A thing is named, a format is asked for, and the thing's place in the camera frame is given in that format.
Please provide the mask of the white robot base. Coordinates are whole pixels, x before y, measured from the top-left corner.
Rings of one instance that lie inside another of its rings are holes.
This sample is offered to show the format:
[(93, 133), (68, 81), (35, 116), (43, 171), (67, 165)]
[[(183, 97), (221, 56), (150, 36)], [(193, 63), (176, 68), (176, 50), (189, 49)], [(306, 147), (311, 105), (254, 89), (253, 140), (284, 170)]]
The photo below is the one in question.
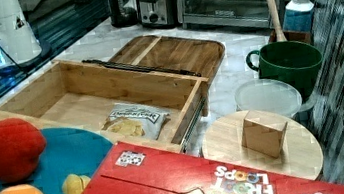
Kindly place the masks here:
[(33, 33), (18, 0), (0, 0), (0, 71), (34, 66), (50, 50)]

